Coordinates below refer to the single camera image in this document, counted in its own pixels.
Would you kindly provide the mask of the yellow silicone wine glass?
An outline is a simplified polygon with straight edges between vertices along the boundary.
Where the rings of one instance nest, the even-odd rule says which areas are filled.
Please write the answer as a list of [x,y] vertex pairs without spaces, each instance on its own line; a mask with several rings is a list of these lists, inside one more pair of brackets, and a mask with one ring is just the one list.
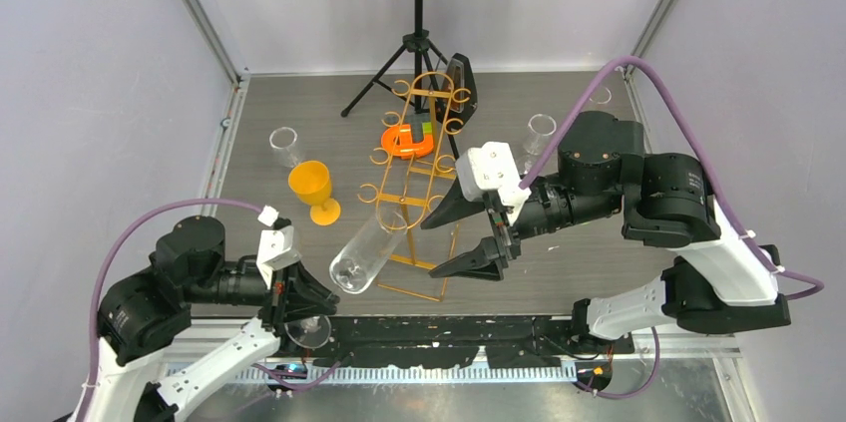
[[341,216],[341,205],[332,196],[330,171],[320,161],[305,161],[288,175],[288,186],[296,197],[309,206],[309,217],[318,225],[332,225]]

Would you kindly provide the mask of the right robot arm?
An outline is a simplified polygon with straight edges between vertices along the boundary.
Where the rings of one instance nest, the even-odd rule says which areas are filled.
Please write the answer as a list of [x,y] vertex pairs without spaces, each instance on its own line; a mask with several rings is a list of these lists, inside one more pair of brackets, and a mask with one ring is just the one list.
[[649,153],[637,122],[580,113],[557,145],[556,171],[526,188],[505,143],[468,150],[456,173],[422,227],[484,213],[492,232],[474,249],[431,269],[434,278],[499,281],[526,239],[615,214],[623,218],[624,239],[673,253],[672,265],[649,283],[574,304],[567,334],[583,352],[669,323],[722,335],[791,322],[774,275],[780,265],[776,246],[752,252],[730,225],[700,161]]

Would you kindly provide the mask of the clear tall flute glass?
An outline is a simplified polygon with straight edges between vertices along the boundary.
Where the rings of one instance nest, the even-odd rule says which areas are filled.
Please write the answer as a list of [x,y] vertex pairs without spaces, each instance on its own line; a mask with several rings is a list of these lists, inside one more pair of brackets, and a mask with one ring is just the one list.
[[607,86],[598,86],[589,96],[589,102],[594,105],[606,105],[613,99],[613,92]]

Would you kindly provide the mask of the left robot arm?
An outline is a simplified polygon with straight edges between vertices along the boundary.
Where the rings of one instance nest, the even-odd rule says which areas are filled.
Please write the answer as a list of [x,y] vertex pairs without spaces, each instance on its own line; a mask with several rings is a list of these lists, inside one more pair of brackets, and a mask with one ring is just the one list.
[[[298,323],[336,312],[338,296],[308,272],[289,220],[262,233],[256,254],[225,258],[225,228],[212,216],[179,221],[157,240],[144,269],[119,280],[95,313],[96,376],[68,421],[185,421],[253,363],[297,354]],[[251,306],[237,333],[172,376],[164,354],[192,325],[196,304]]]

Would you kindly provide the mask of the gold wire wine glass rack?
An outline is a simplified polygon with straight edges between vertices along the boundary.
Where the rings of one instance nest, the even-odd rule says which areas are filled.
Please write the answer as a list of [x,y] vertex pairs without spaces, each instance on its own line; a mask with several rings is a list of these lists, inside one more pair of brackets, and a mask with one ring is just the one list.
[[392,93],[407,106],[400,112],[388,111],[382,117],[384,131],[395,125],[431,123],[434,137],[434,151],[422,158],[403,160],[390,156],[379,145],[374,148],[370,162],[383,170],[377,184],[363,184],[363,192],[371,192],[367,198],[359,199],[372,204],[376,209],[398,206],[406,217],[408,228],[404,243],[393,252],[388,261],[428,271],[436,266],[420,255],[416,234],[422,229],[420,222],[432,211],[444,196],[448,186],[456,180],[454,164],[457,157],[451,145],[463,129],[464,123],[447,115],[448,101],[455,93],[442,88],[447,79],[444,71],[427,71],[413,80],[399,80],[399,87]]

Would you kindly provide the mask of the clear wine glass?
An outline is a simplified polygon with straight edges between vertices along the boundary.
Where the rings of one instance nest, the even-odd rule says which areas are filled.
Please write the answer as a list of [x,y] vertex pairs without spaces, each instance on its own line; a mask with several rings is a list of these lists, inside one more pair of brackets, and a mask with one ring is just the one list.
[[[329,265],[332,282],[347,294],[364,292],[403,240],[408,228],[398,206],[376,210]],[[285,324],[292,342],[306,349],[325,345],[332,334],[327,315],[315,315]]]
[[556,130],[557,122],[549,115],[535,114],[529,119],[527,133],[521,143],[522,152],[517,159],[521,175],[526,174],[537,162]]
[[268,137],[275,160],[284,168],[293,169],[306,160],[301,138],[291,127],[273,130]]

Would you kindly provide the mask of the clear wine glass front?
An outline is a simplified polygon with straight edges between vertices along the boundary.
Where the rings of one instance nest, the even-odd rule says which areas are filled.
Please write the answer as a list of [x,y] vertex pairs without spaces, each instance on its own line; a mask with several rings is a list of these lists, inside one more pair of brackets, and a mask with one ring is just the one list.
[[[408,228],[398,206],[376,210],[329,265],[332,282],[347,294],[364,292],[403,240]],[[332,334],[327,315],[315,315],[285,324],[292,342],[306,349],[325,345]]]

